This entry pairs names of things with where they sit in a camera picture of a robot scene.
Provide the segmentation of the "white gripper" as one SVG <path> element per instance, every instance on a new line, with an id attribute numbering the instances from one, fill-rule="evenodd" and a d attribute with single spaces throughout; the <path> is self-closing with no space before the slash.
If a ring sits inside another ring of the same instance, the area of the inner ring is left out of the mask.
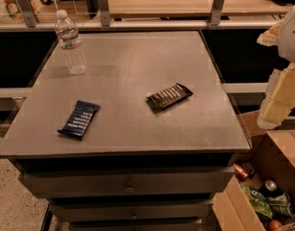
<path id="1" fill-rule="evenodd" d="M 279 55 L 290 62 L 284 70 L 274 69 L 269 77 L 265 98 L 259 111 L 257 125 L 264 130 L 281 125 L 295 108 L 295 5 L 277 22 L 258 36 L 264 46 L 278 44 Z"/>

